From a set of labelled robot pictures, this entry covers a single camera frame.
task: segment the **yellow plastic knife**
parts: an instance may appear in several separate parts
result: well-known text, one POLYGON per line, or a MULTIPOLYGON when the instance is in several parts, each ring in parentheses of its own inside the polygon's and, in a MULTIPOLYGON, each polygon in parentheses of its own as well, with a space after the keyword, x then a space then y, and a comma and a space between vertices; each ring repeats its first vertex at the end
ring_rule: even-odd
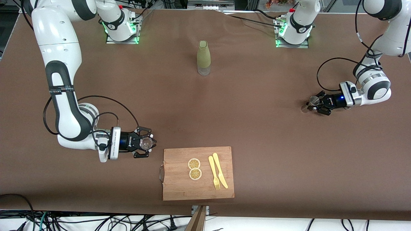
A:
POLYGON ((212 157, 214 158, 214 162, 218 168, 218 178, 220 179, 221 183, 224 185, 226 189, 228 189, 228 185, 226 183, 226 179, 224 179, 223 172, 221 171, 220 160, 218 159, 217 153, 213 153, 212 157))

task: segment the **metal handle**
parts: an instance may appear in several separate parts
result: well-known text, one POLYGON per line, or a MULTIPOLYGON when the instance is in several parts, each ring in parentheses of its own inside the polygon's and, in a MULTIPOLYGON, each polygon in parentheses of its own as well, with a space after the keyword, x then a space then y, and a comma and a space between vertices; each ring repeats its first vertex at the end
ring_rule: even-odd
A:
POLYGON ((160 166, 160 182, 163 185, 164 184, 164 177, 163 177, 163 180, 161 180, 161 170, 164 170, 164 161, 161 163, 161 166, 160 166))

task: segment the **wooden cutting board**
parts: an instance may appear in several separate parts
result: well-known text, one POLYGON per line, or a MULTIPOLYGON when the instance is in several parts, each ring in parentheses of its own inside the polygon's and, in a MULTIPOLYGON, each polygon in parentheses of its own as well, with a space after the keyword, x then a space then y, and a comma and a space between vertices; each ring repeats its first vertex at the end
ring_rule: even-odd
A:
POLYGON ((173 148, 164 149, 164 181, 163 200, 202 200, 234 197, 233 162, 231 147, 208 148, 173 148), (220 182, 220 190, 215 190, 213 175, 208 157, 213 153, 218 154, 221 170, 228 188, 220 182), (189 176, 188 161, 197 158, 200 161, 202 176, 192 180, 189 176))

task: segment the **black cable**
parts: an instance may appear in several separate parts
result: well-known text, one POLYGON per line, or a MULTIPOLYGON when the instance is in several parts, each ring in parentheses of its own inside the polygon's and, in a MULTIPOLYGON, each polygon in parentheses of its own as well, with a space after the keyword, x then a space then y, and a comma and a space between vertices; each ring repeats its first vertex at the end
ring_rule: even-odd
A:
POLYGON ((20 9, 22 9, 21 8, 21 1, 20 1, 20 4, 18 4, 15 0, 12 0, 18 7, 20 7, 20 9))
POLYGON ((114 0, 114 1, 116 1, 116 2, 126 3, 126 4, 129 4, 129 5, 127 5, 127 6, 130 6, 130 3, 129 3, 129 2, 126 2, 126 1, 121 1, 121 0, 114 0))
POLYGON ((171 230, 171 229, 170 229, 168 226, 166 226, 163 222, 160 222, 160 223, 167 228, 167 231, 170 231, 170 230, 171 230))
MULTIPOLYGON (((350 220, 350 219, 347 219, 347 220, 348 220, 348 222, 349 222, 350 225, 351 225, 351 231, 354 231, 353 223, 351 223, 351 220, 350 220)), ((344 225, 344 219, 341 219, 341 224, 342 224, 342 226, 344 227, 344 229, 345 229, 346 231, 349 231, 349 230, 347 229, 347 227, 345 227, 345 225, 344 225)))
MULTIPOLYGON (((108 111, 108 112, 103 112, 103 113, 98 114, 98 115, 93 119, 93 122, 92 122, 92 124, 91 124, 91 127, 92 127, 92 128, 95 126, 95 123, 96 123, 97 118, 99 118, 100 116, 102 116, 102 115, 104 115, 104 114, 114 115, 114 116, 117 118, 117 126, 118 126, 118 121, 119 121, 118 116, 117 116, 116 114, 108 111)), ((91 136, 93 137, 94 143, 97 145, 97 147, 99 147, 99 144, 97 143, 97 140, 96 140, 96 138, 95 138, 95 136, 94 136, 94 133, 95 133, 95 132, 105 132, 106 135, 109 137, 109 140, 107 141, 107 145, 104 147, 104 149, 106 149, 109 145, 111 145, 111 139, 110 139, 110 135, 109 135, 108 132, 106 132, 106 131, 104 131, 104 130, 95 130, 95 131, 91 132, 91 136)))
POLYGON ((307 231, 309 231, 309 230, 311 229, 311 225, 312 225, 312 223, 314 222, 314 219, 315 219, 315 218, 311 219, 311 221, 309 222, 307 231))
POLYGON ((407 35, 405 36, 404 49, 402 50, 402 55, 399 56, 400 58, 404 57, 405 55, 405 51, 407 49, 407 43, 408 43, 408 36, 410 35, 410 28, 411 28, 411 17, 410 17, 410 22, 408 23, 407 35))
POLYGON ((98 222, 98 221, 102 221, 105 220, 104 219, 95 219, 95 220, 86 220, 86 221, 80 221, 80 222, 65 222, 65 221, 59 221, 60 223, 69 223, 69 224, 77 224, 77 223, 84 223, 84 222, 98 222))
POLYGON ((122 220, 124 220, 124 219, 126 219, 128 216, 124 216, 122 219, 120 219, 120 220, 118 220, 117 222, 115 222, 115 225, 112 225, 111 226, 111 229, 109 229, 108 227, 107 227, 107 231, 112 231, 113 230, 113 228, 117 225, 117 224, 121 224, 121 221, 122 220))
POLYGON ((146 8, 144 8, 144 10, 141 12, 141 14, 140 15, 143 15, 144 14, 144 12, 147 10, 148 8, 146 7, 146 8))
POLYGON ((24 8, 23 8, 24 0, 21 0, 20 3, 21 3, 20 8, 21 8, 21 11, 23 12, 23 17, 24 17, 24 19, 26 20, 27 24, 30 26, 31 30, 34 31, 34 28, 33 28, 33 26, 31 25, 30 21, 28 20, 26 14, 25 14, 24 8))
POLYGON ((262 11, 262 10, 260 10, 260 9, 255 9, 255 10, 253 10, 253 11, 260 12, 260 13, 262 13, 265 17, 270 18, 270 19, 275 19, 275 18, 276 18, 276 17, 271 17, 270 15, 266 14, 264 11, 262 11))
POLYGON ((356 15, 355 15, 355 27, 356 27, 356 34, 358 36, 358 39, 360 40, 361 44, 364 45, 368 50, 370 50, 372 52, 373 55, 375 55, 375 52, 371 49, 371 47, 367 46, 363 40, 361 39, 360 33, 358 32, 358 25, 357 25, 357 17, 358 17, 358 10, 360 8, 360 5, 363 1, 359 1, 358 5, 357 5, 357 9, 356 9, 356 15))
POLYGON ((166 2, 165 0, 161 0, 162 2, 164 2, 164 3, 168 3, 168 4, 174 4, 175 3, 175 0, 174 0, 174 2, 171 2, 171 0, 169 0, 169 2, 166 2))
POLYGON ((68 231, 67 229, 63 228, 63 226, 61 226, 58 221, 56 221, 56 222, 57 222, 57 225, 58 225, 60 228, 64 229, 65 231, 68 231))
POLYGON ((47 111, 48 105, 50 104, 51 100, 52 100, 52 98, 51 98, 51 96, 50 96, 50 98, 47 100, 46 105, 44 106, 44 109, 43 109, 43 123, 44 123, 44 126, 46 127, 46 129, 47 129, 48 132, 50 132, 50 133, 53 134, 53 135, 58 135, 57 132, 51 131, 51 129, 50 129, 50 128, 48 127, 48 125, 47 125, 46 111, 47 111))
POLYGON ((320 80, 319 80, 319 73, 320 73, 321 67, 322 67, 324 64, 326 64, 326 63, 328 63, 329 61, 334 60, 334 59, 347 60, 347 61, 350 61, 350 62, 359 64, 359 65, 362 65, 362 66, 364 66, 364 67, 368 67, 368 68, 370 68, 370 69, 377 70, 377 71, 382 70, 381 68, 378 68, 378 69, 377 69, 377 68, 371 68, 371 67, 369 67, 369 66, 366 66, 366 65, 364 65, 364 64, 362 64, 362 63, 359 63, 359 62, 356 62, 356 61, 351 60, 351 59, 349 59, 349 58, 342 58, 342 57, 331 58, 331 59, 323 62, 323 63, 320 65, 320 67, 318 68, 318 70, 317 70, 317 82, 318 82, 318 85, 320 85, 320 87, 321 87, 322 89, 327 90, 327 91, 339 91, 339 89, 338 89, 338 90, 330 90, 330 89, 327 89, 327 88, 323 87, 323 86, 321 85, 321 83, 320 83, 320 80))
POLYGON ((264 23, 264 22, 255 21, 255 20, 248 19, 248 18, 237 17, 237 16, 230 15, 230 14, 229 14, 228 16, 231 16, 231 17, 233 17, 233 18, 239 18, 239 19, 242 19, 242 20, 247 20, 247 21, 254 22, 254 23, 260 23, 260 24, 264 24, 264 25, 270 25, 270 26, 274 26, 274 27, 281 28, 280 25, 274 25, 274 24, 271 24, 271 23, 264 23))
POLYGON ((57 227, 58 231, 61 231, 61 229, 60 229, 60 224, 58 223, 57 218, 56 218, 55 216, 51 218, 51 221, 53 222, 53 224, 54 224, 54 223, 56 224, 56 227, 57 227))
MULTIPOLYGON (((115 223, 115 221, 111 221, 109 223, 109 225, 107 226, 107 231, 111 230, 110 225, 111 225, 111 228, 113 228, 113 223, 115 223)), ((119 224, 124 225, 124 227, 126 227, 126 231, 127 231, 127 225, 126 224, 124 224, 124 223, 119 223, 119 224)))
MULTIPOLYGON (((183 217, 191 217, 191 216, 179 216, 179 217, 174 217, 174 218, 183 218, 183 217)), ((163 222, 163 221, 170 220, 170 219, 171 219, 171 218, 166 218, 166 219, 159 220, 159 221, 157 221, 157 222, 155 222, 155 223, 147 226, 147 229, 150 228, 151 226, 155 225, 155 224, 158 224, 158 223, 161 223, 161 222, 163 222)))
POLYGON ((54 220, 51 218, 51 225, 53 226, 53 231, 55 231, 54 220))
POLYGON ((103 227, 103 225, 104 225, 108 220, 110 220, 110 219, 113 218, 113 217, 114 217, 114 216, 111 215, 111 216, 109 216, 108 218, 104 219, 104 221, 102 221, 102 222, 96 227, 96 229, 95 229, 94 231, 99 231, 99 230, 103 227))
POLYGON ((137 127, 139 126, 139 122, 137 121, 137 119, 136 119, 136 117, 134 116, 134 114, 130 111, 130 109, 128 109, 124 104, 120 103, 119 101, 117 101, 117 100, 115 100, 115 99, 112 99, 112 98, 107 97, 107 96, 102 96, 102 95, 88 95, 88 96, 81 97, 81 98, 78 99, 77 101, 80 101, 80 100, 82 100, 82 99, 87 99, 87 98, 90 98, 90 97, 109 99, 109 100, 111 100, 111 101, 114 101, 114 102, 120 104, 123 108, 125 108, 125 109, 130 113, 130 115, 133 117, 134 121, 136 121, 137 127))
POLYGON ((135 2, 134 2, 134 1, 129 0, 129 4, 133 4, 134 8, 136 8, 136 4, 135 4, 135 2))
MULTIPOLYGON (((102 95, 88 95, 88 96, 85 96, 85 97, 81 97, 81 98, 78 99, 77 101, 80 101, 80 100, 86 99, 86 98, 91 98, 91 97, 109 99, 109 100, 111 100, 111 101, 114 101, 114 102, 118 103, 119 105, 121 105, 123 108, 125 108, 125 109, 130 113, 130 115, 133 117, 134 121, 136 122, 137 127, 139 126, 139 122, 137 121, 137 118, 136 118, 135 115, 130 111, 130 109, 128 109, 124 104, 120 103, 119 101, 117 101, 117 100, 115 100, 115 99, 112 99, 112 98, 107 97, 107 96, 102 96, 102 95)), ((44 109, 43 109, 43 123, 44 123, 44 126, 46 127, 47 131, 48 131, 50 134, 58 135, 57 132, 51 131, 51 129, 50 129, 50 128, 48 127, 48 125, 47 125, 46 112, 47 112, 47 109, 48 109, 48 106, 49 106, 51 100, 52 100, 52 98, 50 97, 50 98, 47 100, 46 105, 44 106, 44 109)))
POLYGON ((35 221, 33 206, 31 205, 30 201, 29 201, 25 196, 20 195, 20 194, 17 194, 17 193, 7 193, 7 194, 2 194, 2 195, 0 195, 0 198, 6 197, 6 196, 18 196, 18 197, 23 198, 23 199, 27 202, 28 206, 30 207, 31 215, 32 215, 32 217, 33 217, 33 221, 35 221))
POLYGON ((136 231, 138 228, 140 228, 141 225, 145 224, 147 220, 152 217, 153 215, 144 215, 144 217, 133 227, 131 231, 136 231))
POLYGON ((130 216, 128 216, 127 217, 127 219, 129 220, 129 222, 130 222, 130 231, 131 231, 131 229, 133 228, 133 226, 132 226, 132 224, 131 224, 131 219, 130 219, 130 216))

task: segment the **plug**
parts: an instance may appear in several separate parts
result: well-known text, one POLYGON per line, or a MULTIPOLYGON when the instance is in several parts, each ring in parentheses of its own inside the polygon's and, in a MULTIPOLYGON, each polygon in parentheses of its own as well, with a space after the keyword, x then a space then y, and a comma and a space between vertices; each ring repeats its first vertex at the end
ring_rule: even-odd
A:
POLYGON ((178 229, 178 227, 175 226, 173 216, 170 215, 170 231, 173 231, 173 230, 176 230, 176 229, 178 229))
POLYGON ((21 224, 21 226, 16 231, 23 231, 25 224, 26 224, 26 222, 21 224))
POLYGON ((143 230, 142 231, 149 231, 148 228, 147 228, 147 224, 145 222, 143 223, 143 230))

